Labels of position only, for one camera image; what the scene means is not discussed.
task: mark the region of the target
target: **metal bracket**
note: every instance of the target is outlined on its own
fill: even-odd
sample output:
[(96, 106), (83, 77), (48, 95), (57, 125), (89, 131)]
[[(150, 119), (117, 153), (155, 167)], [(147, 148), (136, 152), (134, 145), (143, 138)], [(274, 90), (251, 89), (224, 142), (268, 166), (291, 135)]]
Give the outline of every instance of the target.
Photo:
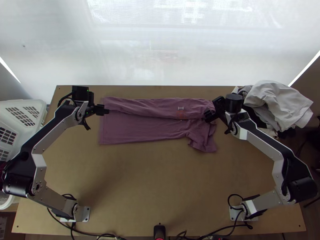
[(90, 216), (90, 207), (83, 207), (83, 212), (82, 212), (82, 217), (79, 221), (76, 221), (74, 219), (65, 219), (65, 218), (60, 218), (60, 222), (87, 222), (89, 221), (89, 216)]
[[(232, 206), (234, 208), (243, 208), (242, 205), (238, 205), (238, 206)], [(239, 214), (241, 210), (235, 210), (235, 209), (232, 209), (229, 207), (229, 214), (230, 214), (230, 220), (231, 221), (235, 221), (236, 218), (237, 218), (237, 215)], [(246, 222), (246, 221), (249, 221), (249, 222), (252, 222), (252, 221), (258, 221), (258, 217), (255, 217), (255, 218), (252, 218), (252, 219), (246, 219), (246, 212), (242, 212), (237, 221), (240, 221), (240, 222)]]

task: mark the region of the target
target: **light strip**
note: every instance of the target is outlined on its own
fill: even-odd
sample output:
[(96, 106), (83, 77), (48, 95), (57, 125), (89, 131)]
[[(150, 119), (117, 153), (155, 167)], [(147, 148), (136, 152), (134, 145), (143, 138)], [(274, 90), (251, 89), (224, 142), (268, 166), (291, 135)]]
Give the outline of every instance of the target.
[(320, 51), (313, 57), (313, 59), (304, 67), (304, 69), (294, 78), (294, 80), (288, 84), (291, 87), (296, 80), (314, 63), (314, 61), (320, 56)]
[(14, 76), (14, 78), (19, 82), (19, 79), (14, 75), (14, 73), (11, 71), (11, 69), (8, 67), (8, 65), (4, 62), (4, 60), (0, 57), (0, 63), (6, 68), (6, 70), (8, 70), (9, 73), (11, 73), (12, 76)]

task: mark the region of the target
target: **floor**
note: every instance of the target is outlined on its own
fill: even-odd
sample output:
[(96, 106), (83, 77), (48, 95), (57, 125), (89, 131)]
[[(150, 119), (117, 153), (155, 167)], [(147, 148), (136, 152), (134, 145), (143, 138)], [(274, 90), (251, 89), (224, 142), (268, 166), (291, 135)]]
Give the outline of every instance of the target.
[[(289, 146), (294, 152), (298, 149), (300, 144), (305, 139), (305, 133), (308, 129), (305, 129), (299, 133), (297, 133), (297, 137), (290, 138), (283, 143)], [(309, 166), (315, 166), (320, 160), (320, 153), (315, 150), (308, 143), (303, 147), (300, 159), (303, 160)], [(314, 180), (318, 184), (318, 188), (320, 189), (320, 176), (314, 174), (312, 172)], [(229, 240), (318, 240), (320, 237), (320, 201), (310, 205), (307, 208), (303, 208), (305, 204), (310, 202), (311, 200), (307, 200), (305, 202), (301, 202), (300, 206), (302, 209), (302, 214), (304, 217), (304, 221), (306, 224), (306, 232), (292, 232), (292, 233), (284, 233), (282, 234), (260, 234), (260, 235), (245, 235), (245, 236), (230, 236)], [(33, 235), (27, 234), (25, 240), (69, 240), (70, 236), (49, 236), (49, 235)], [(77, 236), (76, 240), (94, 240), (95, 237), (86, 237), (86, 236)], [(141, 240), (142, 238), (128, 238), (129, 240)]]

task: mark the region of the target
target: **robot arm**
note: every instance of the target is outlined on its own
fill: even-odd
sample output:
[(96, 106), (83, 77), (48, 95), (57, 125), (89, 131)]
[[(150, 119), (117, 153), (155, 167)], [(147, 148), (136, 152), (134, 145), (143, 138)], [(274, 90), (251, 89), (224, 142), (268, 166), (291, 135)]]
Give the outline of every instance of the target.
[(239, 206), (229, 209), (230, 219), (257, 220), (267, 209), (280, 205), (295, 204), (317, 195), (317, 186), (305, 163), (298, 159), (291, 149), (274, 138), (258, 130), (256, 124), (242, 109), (243, 98), (238, 94), (228, 94), (226, 99), (218, 97), (213, 100), (216, 112), (207, 111), (205, 121), (211, 122), (220, 118), (233, 136), (247, 140), (274, 161), (272, 176), (276, 186), (263, 195), (243, 199)]
[(73, 86), (70, 95), (73, 105), (59, 106), (54, 118), (26, 141), (20, 152), (7, 163), (2, 174), (3, 192), (29, 198), (51, 208), (56, 216), (61, 217), (61, 221), (87, 222), (90, 208), (79, 206), (72, 196), (58, 194), (47, 187), (44, 179), (47, 168), (42, 156), (44, 151), (67, 128), (80, 124), (89, 130), (85, 121), (87, 117), (108, 114), (103, 105), (94, 105), (94, 94), (87, 87)]

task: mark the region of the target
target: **wrinkled fabric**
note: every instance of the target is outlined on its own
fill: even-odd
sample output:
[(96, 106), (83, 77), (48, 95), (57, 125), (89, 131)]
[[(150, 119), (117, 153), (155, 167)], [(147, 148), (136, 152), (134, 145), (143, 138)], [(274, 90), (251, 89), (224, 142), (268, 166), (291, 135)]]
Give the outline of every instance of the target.
[(310, 99), (279, 82), (264, 80), (234, 91), (243, 95), (244, 105), (251, 107), (267, 128), (276, 131), (295, 126), (303, 128), (313, 115)]
[(189, 145), (214, 152), (216, 125), (202, 120), (211, 101), (197, 98), (103, 99), (109, 114), (102, 117), (100, 144), (146, 142), (187, 137)]

